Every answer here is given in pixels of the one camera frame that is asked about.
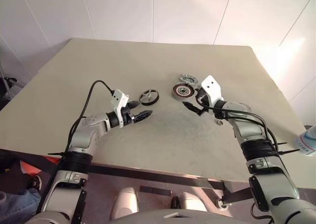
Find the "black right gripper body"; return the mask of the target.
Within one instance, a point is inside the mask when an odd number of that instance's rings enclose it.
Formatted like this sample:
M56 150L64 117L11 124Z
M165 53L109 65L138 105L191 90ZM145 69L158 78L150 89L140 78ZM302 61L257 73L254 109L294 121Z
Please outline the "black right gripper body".
M204 113L209 113L209 109L208 107L209 105L209 100L208 100L208 96L206 94L204 95L196 95L196 101L198 102L199 105L202 105L202 109L199 109L197 114L199 116L201 116Z

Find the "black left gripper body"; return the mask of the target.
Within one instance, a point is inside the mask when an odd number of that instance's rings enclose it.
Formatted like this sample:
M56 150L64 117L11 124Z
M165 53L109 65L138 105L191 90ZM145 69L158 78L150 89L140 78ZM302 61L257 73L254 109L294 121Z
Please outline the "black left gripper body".
M131 110L134 108L134 106L125 106L122 108L122 119L123 119L123 125L127 126L131 124L134 121L134 115L131 114Z

